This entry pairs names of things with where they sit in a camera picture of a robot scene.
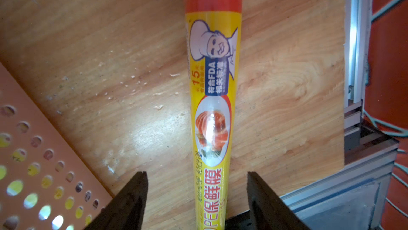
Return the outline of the yellow wrap roll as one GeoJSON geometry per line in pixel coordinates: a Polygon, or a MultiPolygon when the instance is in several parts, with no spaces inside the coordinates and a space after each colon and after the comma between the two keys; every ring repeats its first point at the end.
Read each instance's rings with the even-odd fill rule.
{"type": "Polygon", "coordinates": [[[240,58],[242,0],[184,0],[196,229],[223,230],[240,58]]]}

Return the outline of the pink plastic basket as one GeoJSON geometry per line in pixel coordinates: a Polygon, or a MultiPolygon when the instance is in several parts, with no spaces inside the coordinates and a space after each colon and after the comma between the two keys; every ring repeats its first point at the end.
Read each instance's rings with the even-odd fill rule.
{"type": "Polygon", "coordinates": [[[1,67],[1,229],[82,230],[111,200],[1,67]]]}

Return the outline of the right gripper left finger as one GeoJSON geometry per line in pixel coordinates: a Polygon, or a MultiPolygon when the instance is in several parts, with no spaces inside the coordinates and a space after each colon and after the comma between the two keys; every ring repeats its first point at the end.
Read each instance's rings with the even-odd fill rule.
{"type": "Polygon", "coordinates": [[[140,230],[148,194],[148,175],[137,172],[87,230],[140,230]]]}

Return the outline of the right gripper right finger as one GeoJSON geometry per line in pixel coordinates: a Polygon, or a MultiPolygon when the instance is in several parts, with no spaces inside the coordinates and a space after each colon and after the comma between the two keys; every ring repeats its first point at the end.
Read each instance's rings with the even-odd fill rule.
{"type": "Polygon", "coordinates": [[[247,174],[250,219],[254,230],[308,230],[256,172],[247,174]]]}

